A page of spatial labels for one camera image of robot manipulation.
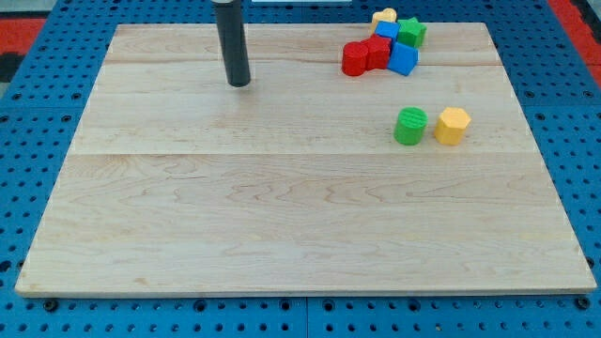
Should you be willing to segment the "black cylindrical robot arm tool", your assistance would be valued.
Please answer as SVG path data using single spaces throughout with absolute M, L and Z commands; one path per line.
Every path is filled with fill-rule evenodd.
M 227 82 L 244 87 L 251 81 L 243 15 L 240 0 L 211 1 Z

